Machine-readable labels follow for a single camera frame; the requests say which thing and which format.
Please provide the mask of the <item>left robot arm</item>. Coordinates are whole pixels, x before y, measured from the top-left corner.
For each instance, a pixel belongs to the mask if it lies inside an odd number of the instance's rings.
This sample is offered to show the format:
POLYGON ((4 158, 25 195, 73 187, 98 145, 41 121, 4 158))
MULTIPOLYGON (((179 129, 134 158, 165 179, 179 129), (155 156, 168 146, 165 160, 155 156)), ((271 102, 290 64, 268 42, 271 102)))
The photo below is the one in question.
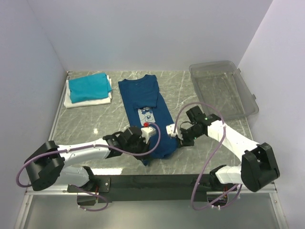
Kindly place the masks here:
POLYGON ((140 154, 148 152, 150 138, 155 134, 156 130, 151 126, 132 126, 88 143, 58 145, 47 141, 25 161, 31 187, 34 191, 42 191, 56 183, 69 184, 89 192, 94 189, 96 178, 89 167, 75 167, 76 164, 127 153, 139 158, 140 154))

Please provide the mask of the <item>dark blue t-shirt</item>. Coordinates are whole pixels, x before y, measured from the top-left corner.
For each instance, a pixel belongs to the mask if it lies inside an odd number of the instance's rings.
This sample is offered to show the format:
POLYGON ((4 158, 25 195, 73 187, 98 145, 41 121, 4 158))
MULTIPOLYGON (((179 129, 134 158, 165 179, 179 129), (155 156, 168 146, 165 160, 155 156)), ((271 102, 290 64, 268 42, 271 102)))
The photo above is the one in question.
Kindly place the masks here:
POLYGON ((157 77, 145 75, 136 80, 124 79, 118 82, 123 105, 130 126, 143 127, 146 122, 156 123, 161 131, 158 147, 141 161, 148 165, 152 159, 167 159, 178 148, 175 138, 167 135, 166 126, 173 124, 173 119, 162 97, 157 77))

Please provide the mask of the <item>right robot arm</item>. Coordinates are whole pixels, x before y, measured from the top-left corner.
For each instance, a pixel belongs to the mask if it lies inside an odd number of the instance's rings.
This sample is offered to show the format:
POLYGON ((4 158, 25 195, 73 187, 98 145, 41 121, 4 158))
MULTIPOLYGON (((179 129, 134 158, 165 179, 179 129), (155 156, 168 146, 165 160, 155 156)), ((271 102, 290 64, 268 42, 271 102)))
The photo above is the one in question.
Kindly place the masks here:
POLYGON ((228 126, 220 116, 204 114, 195 106, 186 112, 191 127, 167 126, 167 134, 179 140, 181 147, 193 146, 195 139, 208 136, 226 147, 241 162, 239 166, 222 165, 210 171, 209 185, 220 190, 226 184, 245 185, 256 192, 280 177, 280 171, 272 147, 259 144, 228 126))

